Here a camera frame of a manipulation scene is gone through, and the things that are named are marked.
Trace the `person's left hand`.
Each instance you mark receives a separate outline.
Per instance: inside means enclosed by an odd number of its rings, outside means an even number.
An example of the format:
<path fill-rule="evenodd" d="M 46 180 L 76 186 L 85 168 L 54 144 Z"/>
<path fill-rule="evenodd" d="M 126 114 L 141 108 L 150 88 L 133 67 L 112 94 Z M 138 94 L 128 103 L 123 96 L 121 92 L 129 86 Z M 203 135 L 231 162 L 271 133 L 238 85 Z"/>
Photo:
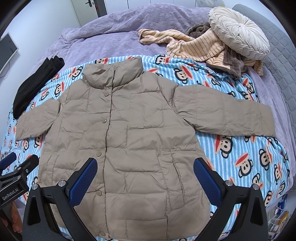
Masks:
<path fill-rule="evenodd" d="M 23 215 L 25 211 L 25 204 L 19 199 L 16 199 L 11 204 L 7 205 L 4 208 L 6 218 L 1 218 L 4 225 L 7 227 L 9 221 L 12 224 L 14 232 L 22 233 L 23 232 Z"/>

